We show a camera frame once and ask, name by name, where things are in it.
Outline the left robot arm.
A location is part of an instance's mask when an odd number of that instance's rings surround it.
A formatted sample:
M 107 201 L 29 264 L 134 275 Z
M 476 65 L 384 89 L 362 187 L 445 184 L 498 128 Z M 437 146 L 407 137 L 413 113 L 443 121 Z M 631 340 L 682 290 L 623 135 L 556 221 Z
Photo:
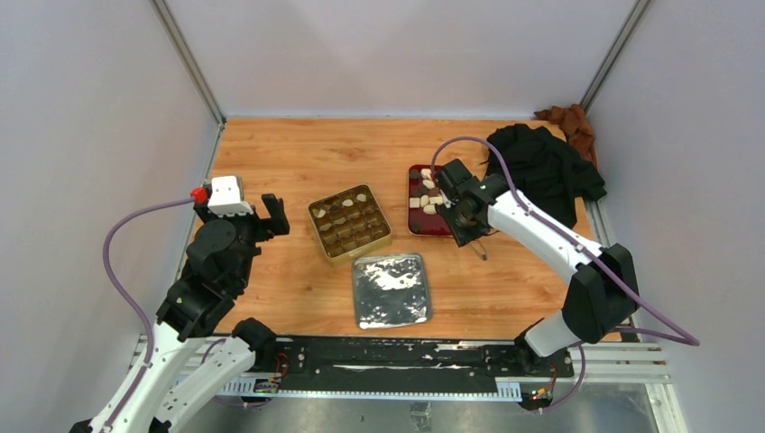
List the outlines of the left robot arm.
M 249 369 L 269 371 L 276 361 L 276 335 L 262 322 L 240 321 L 201 366 L 178 379 L 181 370 L 234 307 L 249 284 L 260 244 L 287 235 L 290 223 L 284 202 L 264 194 L 269 215 L 260 217 L 246 201 L 234 205 L 205 185 L 188 198 L 145 207 L 119 220 L 102 247 L 106 275 L 142 321 L 146 345 L 141 356 L 108 404 L 91 419 L 71 427 L 73 432 L 180 432 L 236 376 Z M 190 205 L 202 222 L 186 250 L 179 278 L 168 288 L 155 319 L 147 314 L 116 278 L 110 248 L 117 231 L 154 211 Z

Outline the red chocolate tray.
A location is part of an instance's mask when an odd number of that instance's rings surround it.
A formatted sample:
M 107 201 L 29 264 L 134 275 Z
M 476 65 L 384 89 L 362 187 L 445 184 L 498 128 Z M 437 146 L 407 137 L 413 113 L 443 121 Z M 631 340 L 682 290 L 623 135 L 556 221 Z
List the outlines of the red chocolate tray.
M 408 168 L 407 180 L 407 227 L 412 235 L 427 237 L 452 237 L 445 219 L 438 213 L 446 207 L 446 198 L 435 181 L 434 172 L 427 164 L 415 164 Z

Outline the gold chocolate tin box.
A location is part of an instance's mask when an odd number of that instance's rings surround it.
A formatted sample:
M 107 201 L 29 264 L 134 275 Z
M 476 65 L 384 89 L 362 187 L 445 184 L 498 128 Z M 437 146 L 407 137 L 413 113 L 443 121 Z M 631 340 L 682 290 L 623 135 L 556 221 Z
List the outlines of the gold chocolate tin box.
M 365 202 L 356 199 L 358 194 L 367 196 Z M 351 207 L 342 202 L 352 199 Z M 329 213 L 332 205 L 340 206 L 337 213 Z M 316 212 L 324 208 L 327 214 L 316 218 Z M 372 189 L 360 184 L 325 198 L 308 206 L 309 218 L 317 235 L 322 255 L 333 267 L 340 267 L 381 250 L 392 244 L 392 226 Z

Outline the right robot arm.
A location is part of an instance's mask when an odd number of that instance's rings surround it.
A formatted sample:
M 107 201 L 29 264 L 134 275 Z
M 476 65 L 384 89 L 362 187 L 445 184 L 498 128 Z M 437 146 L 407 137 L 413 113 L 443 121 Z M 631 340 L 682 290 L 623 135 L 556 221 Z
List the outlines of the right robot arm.
M 486 180 L 467 174 L 437 175 L 446 205 L 439 214 L 458 245 L 469 244 L 490 231 L 506 234 L 542 259 L 568 284 L 559 311 L 531 325 L 516 343 L 515 363 L 527 376 L 538 376 L 556 351 L 585 342 L 594 344 L 613 332 L 639 305 L 614 281 L 619 277 L 636 290 L 634 263 L 619 245 L 605 248 L 576 234 L 511 190 L 500 175 Z

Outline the metal tongs black tips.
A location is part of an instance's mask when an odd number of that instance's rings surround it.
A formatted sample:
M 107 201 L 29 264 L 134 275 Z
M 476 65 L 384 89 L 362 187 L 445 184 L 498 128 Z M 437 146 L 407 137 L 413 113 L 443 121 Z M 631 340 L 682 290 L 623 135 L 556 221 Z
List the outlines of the metal tongs black tips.
M 474 251 L 475 255 L 481 260 L 481 261 L 487 261 L 488 260 L 488 252 L 486 250 L 486 247 L 480 240 L 475 240 L 470 244 L 471 249 Z

